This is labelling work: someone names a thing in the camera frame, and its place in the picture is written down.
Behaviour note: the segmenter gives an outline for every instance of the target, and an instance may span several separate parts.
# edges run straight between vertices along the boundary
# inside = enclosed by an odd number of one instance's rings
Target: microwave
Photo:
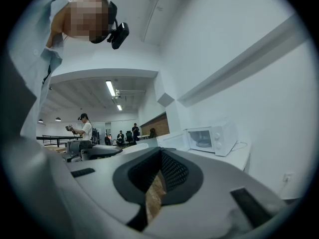
[[[158,146],[182,151],[190,149],[227,156],[236,144],[237,130],[232,121],[221,120],[212,126],[189,128],[157,137]]]

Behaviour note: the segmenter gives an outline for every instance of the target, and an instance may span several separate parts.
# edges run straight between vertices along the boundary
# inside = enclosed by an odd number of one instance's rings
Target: ceiling light
[[[109,91],[111,93],[111,96],[112,97],[115,97],[115,92],[114,92],[114,89],[113,89],[113,85],[112,85],[112,82],[111,81],[106,81],[106,85],[108,86],[109,88]]]

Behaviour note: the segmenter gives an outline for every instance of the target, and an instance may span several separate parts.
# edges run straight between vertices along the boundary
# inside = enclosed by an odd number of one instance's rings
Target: white shirt
[[[83,134],[83,141],[87,141],[87,140],[91,140],[92,138],[92,125],[89,122],[86,122],[82,128],[82,130],[84,131]]]
[[[54,16],[69,1],[33,0],[14,26],[6,44],[15,68],[36,96],[21,130],[21,135],[32,139],[36,137],[36,124],[48,93],[51,74],[62,62],[62,34],[57,34],[53,38],[51,48],[46,47],[51,33],[51,23]],[[42,84],[49,66],[51,74]]]

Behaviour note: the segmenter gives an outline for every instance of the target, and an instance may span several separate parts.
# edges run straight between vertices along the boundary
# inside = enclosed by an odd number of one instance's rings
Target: railing
[[[42,135],[37,136],[37,140],[42,140],[44,146],[50,146],[50,145],[57,145],[60,147],[61,144],[66,144],[67,141],[73,140],[73,139],[81,139],[81,136],[55,136],[55,135]]]

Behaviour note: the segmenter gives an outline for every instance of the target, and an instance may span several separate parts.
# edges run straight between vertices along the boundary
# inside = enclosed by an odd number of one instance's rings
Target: white countertop
[[[233,149],[234,150],[231,151],[226,157],[216,156],[215,153],[194,149],[190,149],[187,152],[200,155],[203,157],[224,161],[226,163],[232,164],[233,166],[236,166],[237,168],[243,171],[246,167],[249,158],[251,144],[247,143],[247,146],[245,146],[244,143],[239,142],[235,144]]]

